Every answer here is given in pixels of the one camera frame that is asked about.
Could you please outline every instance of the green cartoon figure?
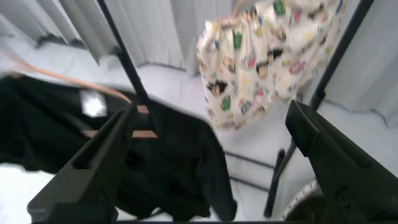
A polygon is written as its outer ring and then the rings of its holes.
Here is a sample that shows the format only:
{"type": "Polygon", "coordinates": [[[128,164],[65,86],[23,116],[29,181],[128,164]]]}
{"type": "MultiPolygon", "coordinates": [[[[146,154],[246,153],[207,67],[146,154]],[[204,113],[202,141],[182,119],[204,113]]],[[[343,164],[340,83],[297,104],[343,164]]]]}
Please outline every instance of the green cartoon figure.
{"type": "Polygon", "coordinates": [[[274,1],[274,11],[278,16],[283,16],[286,13],[285,4],[282,0],[274,1]]]}
{"type": "Polygon", "coordinates": [[[231,96],[224,97],[220,107],[223,111],[228,111],[231,108],[231,96]]]}
{"type": "Polygon", "coordinates": [[[242,44],[242,34],[240,32],[233,32],[234,35],[234,49],[240,49],[242,44]]]}

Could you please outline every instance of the black garment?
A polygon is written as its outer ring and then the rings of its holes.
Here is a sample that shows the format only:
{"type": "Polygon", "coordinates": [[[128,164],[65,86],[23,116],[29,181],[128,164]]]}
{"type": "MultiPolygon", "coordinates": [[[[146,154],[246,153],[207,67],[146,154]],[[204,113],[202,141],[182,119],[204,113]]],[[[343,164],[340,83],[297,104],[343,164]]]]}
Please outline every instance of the black garment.
{"type": "MultiPolygon", "coordinates": [[[[125,104],[105,96],[107,117],[91,118],[81,113],[79,91],[29,77],[0,80],[0,162],[56,173],[87,142],[80,131],[99,129],[125,104]]],[[[208,217],[212,206],[221,220],[233,220],[226,161],[210,126],[159,102],[150,105],[146,126],[158,138],[134,140],[116,206],[139,218],[159,207],[178,221],[208,217]]]]}

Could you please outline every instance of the cartoon print fabric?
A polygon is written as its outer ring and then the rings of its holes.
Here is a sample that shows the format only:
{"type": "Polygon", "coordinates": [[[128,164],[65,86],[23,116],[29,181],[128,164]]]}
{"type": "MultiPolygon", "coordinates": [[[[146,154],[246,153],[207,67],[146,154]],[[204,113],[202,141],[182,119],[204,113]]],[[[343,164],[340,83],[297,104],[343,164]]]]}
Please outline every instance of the cartoon print fabric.
{"type": "Polygon", "coordinates": [[[213,126],[252,123],[322,73],[338,43],[345,1],[268,0],[237,18],[206,22],[197,58],[213,126]]]}

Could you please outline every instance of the black metal pole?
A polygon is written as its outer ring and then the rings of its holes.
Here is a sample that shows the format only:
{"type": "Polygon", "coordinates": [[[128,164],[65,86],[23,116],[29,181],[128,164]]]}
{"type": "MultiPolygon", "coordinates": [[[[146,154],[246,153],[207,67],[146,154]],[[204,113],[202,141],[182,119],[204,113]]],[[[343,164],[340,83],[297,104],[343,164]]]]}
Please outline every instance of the black metal pole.
{"type": "Polygon", "coordinates": [[[142,85],[141,80],[137,74],[137,71],[131,62],[130,56],[127,52],[127,48],[123,43],[123,40],[120,36],[118,28],[116,28],[116,25],[112,19],[111,13],[109,12],[109,9],[106,6],[106,3],[104,0],[98,0],[98,4],[104,14],[106,21],[108,22],[108,24],[112,30],[112,33],[116,39],[116,42],[119,44],[120,49],[116,51],[116,55],[118,56],[122,66],[124,68],[124,71],[126,72],[127,77],[129,78],[132,86],[134,87],[134,90],[136,91],[137,96],[142,101],[141,103],[145,104],[148,107],[148,110],[150,110],[148,94],[145,91],[145,88],[142,85]]]}
{"type": "MultiPolygon", "coordinates": [[[[335,53],[333,54],[323,76],[320,80],[315,93],[313,94],[309,106],[313,108],[315,111],[319,108],[320,104],[322,103],[323,99],[326,96],[325,88],[330,81],[330,78],[333,76],[338,64],[340,63],[341,59],[346,52],[349,44],[351,43],[352,39],[355,36],[355,33],[358,31],[362,21],[364,20],[366,14],[368,13],[370,7],[372,6],[374,0],[361,0],[347,26],[347,29],[344,31],[344,34],[340,40],[340,43],[337,45],[335,53]]],[[[292,143],[289,146],[287,154],[285,158],[280,163],[280,166],[276,167],[276,171],[274,174],[274,178],[272,178],[270,192],[267,199],[267,206],[264,209],[264,215],[267,215],[269,218],[272,215],[272,208],[274,207],[276,190],[272,191],[272,189],[276,189],[280,176],[282,175],[283,171],[287,163],[289,162],[290,158],[297,147],[296,144],[291,140],[292,143]]]]}

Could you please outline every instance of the printed pattern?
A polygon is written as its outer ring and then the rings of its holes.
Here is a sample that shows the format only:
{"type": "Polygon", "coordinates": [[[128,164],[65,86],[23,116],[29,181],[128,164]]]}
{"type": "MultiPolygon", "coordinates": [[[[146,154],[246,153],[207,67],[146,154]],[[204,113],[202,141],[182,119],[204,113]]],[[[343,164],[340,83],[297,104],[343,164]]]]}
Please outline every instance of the printed pattern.
{"type": "Polygon", "coordinates": [[[273,0],[236,19],[207,22],[197,43],[213,126],[239,129],[273,101],[322,74],[337,44],[346,0],[273,0]]]}

